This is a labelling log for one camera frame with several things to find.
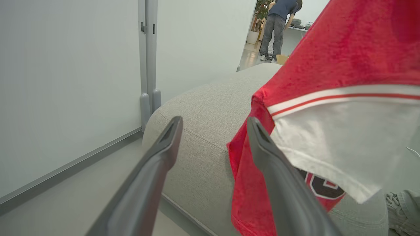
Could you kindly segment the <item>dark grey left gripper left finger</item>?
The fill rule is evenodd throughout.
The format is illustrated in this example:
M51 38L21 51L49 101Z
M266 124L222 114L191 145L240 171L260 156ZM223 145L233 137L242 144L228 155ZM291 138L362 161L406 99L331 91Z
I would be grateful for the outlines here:
M183 131L173 117L86 233L87 236L151 236L167 173L177 161Z

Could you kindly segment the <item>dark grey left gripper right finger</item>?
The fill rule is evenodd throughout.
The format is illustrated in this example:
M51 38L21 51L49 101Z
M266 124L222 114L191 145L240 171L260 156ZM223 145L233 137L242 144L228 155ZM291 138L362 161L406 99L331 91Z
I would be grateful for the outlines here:
M255 117L246 121L254 164L264 176L278 236L342 233Z

